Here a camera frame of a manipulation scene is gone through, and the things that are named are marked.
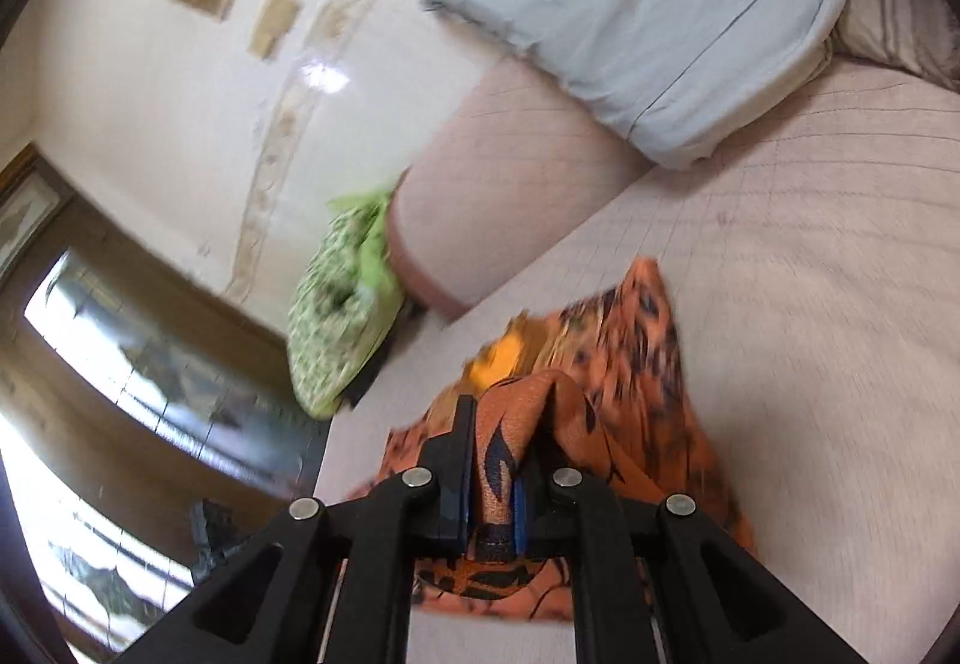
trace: silver rivet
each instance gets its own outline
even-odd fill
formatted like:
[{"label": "silver rivet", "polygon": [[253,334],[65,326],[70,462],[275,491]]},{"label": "silver rivet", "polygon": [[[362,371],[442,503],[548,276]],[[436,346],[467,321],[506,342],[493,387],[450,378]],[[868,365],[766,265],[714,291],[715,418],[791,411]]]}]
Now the silver rivet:
[{"label": "silver rivet", "polygon": [[320,512],[320,501],[316,499],[297,499],[290,504],[290,517],[295,521],[305,521]]},{"label": "silver rivet", "polygon": [[666,509],[669,509],[674,515],[685,518],[697,511],[697,503],[685,496],[683,493],[675,493],[666,500]]},{"label": "silver rivet", "polygon": [[422,466],[415,466],[403,473],[403,484],[408,488],[421,488],[433,480],[433,472]]},{"label": "silver rivet", "polygon": [[576,469],[565,466],[563,469],[553,472],[553,481],[562,488],[575,488],[584,481],[584,476]]}]

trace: orange patterned cloth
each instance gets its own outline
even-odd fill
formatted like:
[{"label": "orange patterned cloth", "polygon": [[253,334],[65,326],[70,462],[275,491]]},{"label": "orange patterned cloth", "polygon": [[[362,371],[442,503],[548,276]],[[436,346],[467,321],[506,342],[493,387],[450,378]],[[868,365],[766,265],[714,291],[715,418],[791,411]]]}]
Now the orange patterned cloth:
[{"label": "orange patterned cloth", "polygon": [[478,399],[474,530],[467,557],[416,564],[424,608],[517,619],[570,620],[563,559],[504,561],[512,536],[512,478],[535,430],[549,429],[570,465],[620,496],[659,503],[673,493],[754,549],[717,456],[697,424],[680,346],[655,261],[637,258],[618,287],[544,318],[521,314],[467,363],[418,422],[391,432],[373,482],[416,466],[432,436],[449,432],[456,400]]}]

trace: green fabric bundle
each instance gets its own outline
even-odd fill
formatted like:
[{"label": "green fabric bundle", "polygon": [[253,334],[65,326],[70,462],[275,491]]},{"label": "green fabric bundle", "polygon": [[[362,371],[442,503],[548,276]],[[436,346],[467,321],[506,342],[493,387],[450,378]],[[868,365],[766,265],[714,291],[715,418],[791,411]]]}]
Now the green fabric bundle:
[{"label": "green fabric bundle", "polygon": [[328,206],[328,233],[296,287],[287,330],[296,398],[318,420],[383,342],[400,312],[403,289],[387,263],[392,191],[344,196]]}]

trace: glass panel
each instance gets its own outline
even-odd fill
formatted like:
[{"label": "glass panel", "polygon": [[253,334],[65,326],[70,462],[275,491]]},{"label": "glass panel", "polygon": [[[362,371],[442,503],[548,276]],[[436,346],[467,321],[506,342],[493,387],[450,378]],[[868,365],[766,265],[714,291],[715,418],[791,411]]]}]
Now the glass panel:
[{"label": "glass panel", "polygon": [[193,588],[188,568],[80,499],[2,417],[0,451],[43,591],[91,637],[123,651]]},{"label": "glass panel", "polygon": [[184,453],[275,496],[312,491],[298,483],[317,425],[164,333],[75,253],[24,313],[104,397]]}]

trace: light green fabric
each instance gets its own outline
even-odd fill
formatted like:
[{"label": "light green fabric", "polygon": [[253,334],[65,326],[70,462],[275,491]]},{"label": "light green fabric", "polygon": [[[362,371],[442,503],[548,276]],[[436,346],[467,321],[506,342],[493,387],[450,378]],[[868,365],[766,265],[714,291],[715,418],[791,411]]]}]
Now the light green fabric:
[{"label": "light green fabric", "polygon": [[333,417],[340,394],[380,346],[403,304],[387,263],[390,191],[338,198],[328,233],[296,287],[287,330],[296,398]]}]

